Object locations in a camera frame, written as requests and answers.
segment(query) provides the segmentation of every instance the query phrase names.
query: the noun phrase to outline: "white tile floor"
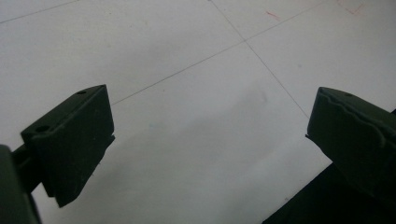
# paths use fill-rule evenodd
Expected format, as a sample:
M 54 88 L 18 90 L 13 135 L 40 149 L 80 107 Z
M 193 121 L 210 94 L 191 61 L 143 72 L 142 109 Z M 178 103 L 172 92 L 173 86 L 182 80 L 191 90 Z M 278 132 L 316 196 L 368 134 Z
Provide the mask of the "white tile floor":
M 304 138 L 319 86 L 396 107 L 391 0 L 0 0 L 0 143 L 106 83 L 116 125 L 47 223 L 261 223 L 329 161 Z

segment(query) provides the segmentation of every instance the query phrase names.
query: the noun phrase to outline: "screw hole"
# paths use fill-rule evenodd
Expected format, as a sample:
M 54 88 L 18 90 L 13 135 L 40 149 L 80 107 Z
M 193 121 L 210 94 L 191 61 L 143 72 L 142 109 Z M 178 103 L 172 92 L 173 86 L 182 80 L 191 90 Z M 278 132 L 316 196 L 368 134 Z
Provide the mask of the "screw hole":
M 45 126 L 41 126 L 41 127 L 36 128 L 35 131 L 38 132 L 38 133 L 43 133 L 46 130 L 48 130 L 49 128 L 50 128 L 50 126 L 45 125 Z

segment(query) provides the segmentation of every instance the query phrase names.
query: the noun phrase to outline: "red stain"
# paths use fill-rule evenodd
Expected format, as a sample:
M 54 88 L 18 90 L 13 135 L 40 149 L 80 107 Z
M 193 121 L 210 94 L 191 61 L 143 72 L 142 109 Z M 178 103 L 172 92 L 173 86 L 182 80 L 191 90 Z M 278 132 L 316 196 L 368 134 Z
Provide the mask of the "red stain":
M 350 14 L 356 16 L 359 14 L 359 12 L 361 11 L 361 9 L 364 7 L 364 4 L 361 4 L 359 7 L 357 7 L 355 10 L 352 10 L 350 8 L 344 7 L 344 5 L 341 3 L 342 0 L 337 0 L 337 4 L 340 7 L 343 7 L 347 12 L 349 12 Z
M 269 11 L 265 11 L 265 12 L 266 12 L 268 15 L 274 17 L 277 21 L 280 21 L 280 17 L 278 17 L 276 14 L 271 13 L 271 12 L 269 12 Z

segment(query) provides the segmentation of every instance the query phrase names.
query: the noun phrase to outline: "black plastic bracket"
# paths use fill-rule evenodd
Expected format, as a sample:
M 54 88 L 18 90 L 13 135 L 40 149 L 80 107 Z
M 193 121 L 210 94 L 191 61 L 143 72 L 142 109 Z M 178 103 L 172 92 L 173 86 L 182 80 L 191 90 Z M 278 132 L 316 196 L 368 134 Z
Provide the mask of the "black plastic bracket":
M 114 141 L 113 132 L 106 85 L 101 85 L 73 94 L 26 128 L 24 145 L 14 152 L 0 146 L 0 222 L 11 218 L 6 211 L 12 198 L 14 213 L 27 204 L 34 208 L 30 193 L 39 183 L 60 207 L 73 202 Z M 6 223 L 39 223 L 35 209 L 29 211 L 22 215 L 36 222 Z
M 396 223 L 395 113 L 319 88 L 306 137 L 332 164 L 263 224 Z

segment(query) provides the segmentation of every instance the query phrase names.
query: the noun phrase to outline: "white floor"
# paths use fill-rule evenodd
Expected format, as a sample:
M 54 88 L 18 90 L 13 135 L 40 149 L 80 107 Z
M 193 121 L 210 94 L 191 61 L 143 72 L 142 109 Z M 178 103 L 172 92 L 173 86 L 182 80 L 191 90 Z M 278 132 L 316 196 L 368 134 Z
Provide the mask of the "white floor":
M 0 0 L 0 143 L 107 84 L 117 137 L 44 224 L 261 223 L 328 164 L 318 87 L 396 107 L 394 0 Z

